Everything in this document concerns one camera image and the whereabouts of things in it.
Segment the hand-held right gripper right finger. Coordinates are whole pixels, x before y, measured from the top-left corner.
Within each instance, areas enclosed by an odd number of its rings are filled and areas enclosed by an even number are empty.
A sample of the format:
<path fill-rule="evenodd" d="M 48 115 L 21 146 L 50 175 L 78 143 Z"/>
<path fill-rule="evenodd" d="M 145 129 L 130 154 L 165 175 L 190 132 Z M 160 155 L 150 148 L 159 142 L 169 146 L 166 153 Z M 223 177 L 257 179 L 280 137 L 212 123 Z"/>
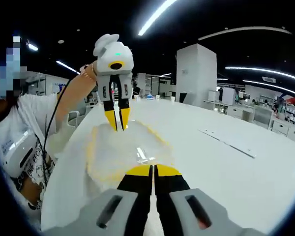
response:
<path fill-rule="evenodd" d="M 227 210 L 173 167 L 154 166 L 156 207 L 166 236 L 261 236 L 229 219 Z"/>

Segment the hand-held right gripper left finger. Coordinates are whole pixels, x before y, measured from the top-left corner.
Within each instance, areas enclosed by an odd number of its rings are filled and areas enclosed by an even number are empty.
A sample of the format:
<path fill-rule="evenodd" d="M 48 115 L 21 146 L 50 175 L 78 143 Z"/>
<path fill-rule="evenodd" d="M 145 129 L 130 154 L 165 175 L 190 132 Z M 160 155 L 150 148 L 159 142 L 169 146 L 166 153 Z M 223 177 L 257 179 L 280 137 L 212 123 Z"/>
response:
<path fill-rule="evenodd" d="M 108 189 L 80 210 L 78 218 L 46 231 L 48 236 L 141 236 L 150 211 L 152 165 L 125 173 L 116 189 Z"/>

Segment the person's left hand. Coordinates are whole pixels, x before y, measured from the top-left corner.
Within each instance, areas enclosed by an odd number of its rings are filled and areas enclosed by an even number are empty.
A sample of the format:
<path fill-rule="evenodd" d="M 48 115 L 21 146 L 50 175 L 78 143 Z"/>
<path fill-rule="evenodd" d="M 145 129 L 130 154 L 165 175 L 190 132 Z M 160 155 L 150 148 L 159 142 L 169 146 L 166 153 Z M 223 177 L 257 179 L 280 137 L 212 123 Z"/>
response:
<path fill-rule="evenodd" d="M 97 82 L 97 61 L 94 61 L 85 66 L 85 73 L 86 75 L 92 79 L 95 83 Z"/>

